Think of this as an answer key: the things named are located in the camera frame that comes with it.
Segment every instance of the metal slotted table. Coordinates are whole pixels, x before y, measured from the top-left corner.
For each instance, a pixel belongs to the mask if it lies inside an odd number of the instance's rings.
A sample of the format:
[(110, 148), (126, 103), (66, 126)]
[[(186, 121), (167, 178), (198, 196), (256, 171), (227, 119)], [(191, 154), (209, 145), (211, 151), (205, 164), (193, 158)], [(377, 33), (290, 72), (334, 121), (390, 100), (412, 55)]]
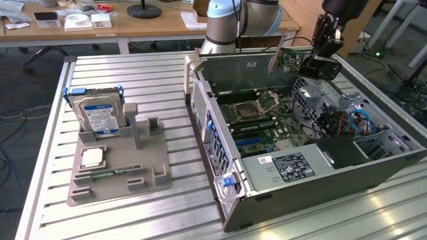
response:
[[(183, 99), (185, 57), (191, 53), (83, 56), (65, 63), (17, 239), (426, 238), (427, 161), (366, 192), (223, 232)], [(79, 122), (62, 88), (110, 88), (119, 83), (126, 101), (138, 103), (138, 119), (158, 116), (165, 123), (173, 187), (70, 207)]]

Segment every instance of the gray parts holder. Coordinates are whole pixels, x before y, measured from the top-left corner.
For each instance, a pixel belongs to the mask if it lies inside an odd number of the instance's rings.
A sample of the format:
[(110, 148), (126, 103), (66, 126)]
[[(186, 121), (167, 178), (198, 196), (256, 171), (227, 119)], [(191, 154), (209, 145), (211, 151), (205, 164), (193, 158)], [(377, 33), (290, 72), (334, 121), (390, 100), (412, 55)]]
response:
[(123, 105), (130, 126), (121, 136), (79, 132), (67, 204), (77, 206), (173, 186), (165, 125), (157, 117), (137, 122), (137, 103)]

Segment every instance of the hard drive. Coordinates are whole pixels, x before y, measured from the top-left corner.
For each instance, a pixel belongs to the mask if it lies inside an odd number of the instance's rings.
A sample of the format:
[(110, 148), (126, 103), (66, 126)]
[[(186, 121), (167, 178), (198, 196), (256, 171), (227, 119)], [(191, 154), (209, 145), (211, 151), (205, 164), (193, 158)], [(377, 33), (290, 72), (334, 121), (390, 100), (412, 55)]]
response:
[(82, 131), (94, 131), (97, 138), (119, 135), (119, 128), (129, 126), (123, 114), (123, 87), (63, 89), (66, 98), (78, 117)]

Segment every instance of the motherboard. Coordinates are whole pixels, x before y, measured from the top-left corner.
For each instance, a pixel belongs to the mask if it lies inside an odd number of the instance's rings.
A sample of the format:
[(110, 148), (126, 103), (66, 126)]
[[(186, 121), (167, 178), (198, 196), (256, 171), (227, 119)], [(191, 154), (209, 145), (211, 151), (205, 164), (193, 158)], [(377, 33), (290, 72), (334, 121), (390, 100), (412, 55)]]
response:
[(219, 104), (242, 158), (304, 146), (312, 137), (293, 114), (290, 101), (276, 89), (252, 94), (254, 100), (239, 96), (239, 102)]

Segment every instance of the desk lamp base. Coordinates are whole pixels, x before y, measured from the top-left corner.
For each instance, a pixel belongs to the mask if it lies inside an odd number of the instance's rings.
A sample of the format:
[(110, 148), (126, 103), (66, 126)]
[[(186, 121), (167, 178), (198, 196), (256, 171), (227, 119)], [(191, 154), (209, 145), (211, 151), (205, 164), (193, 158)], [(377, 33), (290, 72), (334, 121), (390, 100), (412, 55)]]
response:
[(133, 5), (127, 8), (127, 13), (139, 19), (154, 19), (161, 16), (162, 9), (154, 5), (146, 5), (145, 8), (142, 4)]

